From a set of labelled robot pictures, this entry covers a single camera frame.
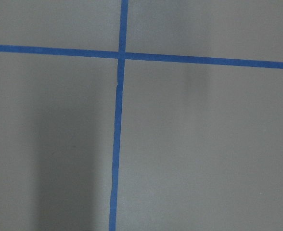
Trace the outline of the long blue tape line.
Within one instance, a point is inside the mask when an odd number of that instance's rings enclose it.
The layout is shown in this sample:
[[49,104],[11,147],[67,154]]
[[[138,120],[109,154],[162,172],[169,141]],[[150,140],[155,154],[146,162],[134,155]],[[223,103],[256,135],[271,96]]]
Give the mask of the long blue tape line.
[[114,141],[113,141],[112,172],[111,172],[112,187],[111,187],[111,194],[110,194],[109,227],[108,227],[110,231],[116,230],[120,141],[121,141],[121,124],[122,124],[122,100],[123,100],[123,86],[124,86],[124,75],[125,75],[128,6],[129,6],[129,2],[127,0],[121,1],[118,60],[117,60],[117,86],[116,86],[115,119],[114,119]]

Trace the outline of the cross blue tape line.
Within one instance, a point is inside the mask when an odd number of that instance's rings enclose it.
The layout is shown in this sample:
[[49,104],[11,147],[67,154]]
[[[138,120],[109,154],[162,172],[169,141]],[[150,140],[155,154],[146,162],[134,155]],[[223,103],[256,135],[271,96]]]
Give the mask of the cross blue tape line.
[[0,52],[283,69],[283,62],[168,54],[149,54],[133,52],[119,53],[116,51],[81,50],[15,45],[0,45]]

